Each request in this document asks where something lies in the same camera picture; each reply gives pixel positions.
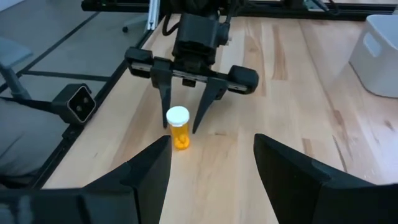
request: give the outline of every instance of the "orange pill bottle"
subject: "orange pill bottle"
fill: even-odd
[[[189,147],[189,111],[183,106],[174,106],[166,113],[167,122],[169,122],[174,147],[178,150],[184,150]]]

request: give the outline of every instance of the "wood grain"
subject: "wood grain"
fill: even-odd
[[[173,152],[160,222],[277,223],[256,169],[256,133],[370,182],[397,182],[398,101],[368,93],[347,64],[361,28],[234,18],[233,40],[219,49],[213,68],[256,69],[259,87],[214,102],[191,147]],[[174,38],[157,29],[145,49],[171,57]],[[203,89],[173,79],[172,106],[184,105],[194,118]],[[45,188],[82,187],[164,134],[158,90],[126,71]]]

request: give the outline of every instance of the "black metal frame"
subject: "black metal frame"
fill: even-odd
[[[118,0],[109,1],[104,3],[95,1],[83,1],[81,7],[84,11],[108,11],[108,12],[148,12],[149,1],[146,0],[135,0],[134,3],[130,3],[131,0]],[[238,12],[237,16],[249,16],[249,17],[274,17],[274,18],[292,18],[292,19],[323,19],[323,20],[341,20],[341,21],[364,21],[367,16],[371,14],[392,14],[396,8],[395,4],[350,4],[350,3],[336,3],[340,9],[338,16],[332,16],[331,14],[318,11],[308,11],[306,9],[292,9],[287,5],[286,1],[253,1],[256,7],[245,7]],[[22,69],[17,75],[20,77],[22,74],[26,75],[43,75],[51,77],[67,77],[77,78],[82,80],[96,80],[106,81],[105,86],[95,97],[97,105],[100,106],[104,99],[107,97],[113,86],[117,83],[121,75],[127,69],[127,63],[121,62],[119,67],[115,70],[112,76],[108,79],[104,77],[88,76],[88,75],[76,75],[66,73],[53,73],[53,72],[37,72],[30,71],[30,69],[56,47],[58,47],[63,41],[73,35],[79,28],[89,22],[92,18],[97,16],[98,13],[93,14],[90,18],[80,24],[76,29],[67,34],[62,40],[53,45],[48,51],[44,52],[39,58],[34,60],[31,64]],[[152,31],[148,31],[144,34],[142,39],[137,43],[136,47],[141,48],[146,40],[150,37]],[[7,86],[0,86],[0,92],[5,90]],[[64,132],[63,140],[58,147],[53,151],[51,156],[46,160],[45,164],[38,171],[38,174],[30,182],[28,188],[39,189],[41,188],[47,179],[51,176],[55,168],[59,165],[65,154],[72,147],[77,137],[83,131],[83,126],[69,125],[67,130]]]

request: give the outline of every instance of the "pill bottle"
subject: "pill bottle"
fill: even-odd
[[[189,111],[183,106],[174,106],[166,113],[167,122],[169,122],[174,147],[178,150],[188,148],[189,139]]]

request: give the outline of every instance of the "floor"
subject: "floor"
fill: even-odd
[[[82,82],[90,87],[95,96],[105,84],[104,78],[102,81],[74,78],[79,78],[80,75],[110,77],[122,62],[126,49],[135,45],[144,34],[144,21],[130,26],[127,34],[121,30],[126,21],[141,14],[101,12],[95,15],[95,12],[83,12],[80,3],[81,0],[25,0],[0,12],[0,21],[6,21],[1,23],[0,36],[25,45],[33,52],[32,57],[13,68],[16,72],[58,41],[64,40],[30,71],[47,72],[47,75],[66,73],[66,78],[26,73],[20,77],[21,83],[33,100],[52,101],[65,85]],[[64,38],[85,21],[86,24],[82,28],[69,38]],[[4,80],[0,76],[0,85],[3,83]],[[11,94],[7,89],[0,96],[10,97]],[[43,125],[52,126],[48,128],[57,130],[66,128],[62,123]],[[59,139],[53,139],[48,152],[51,153],[59,142]],[[0,144],[0,156],[4,147],[7,146]]]

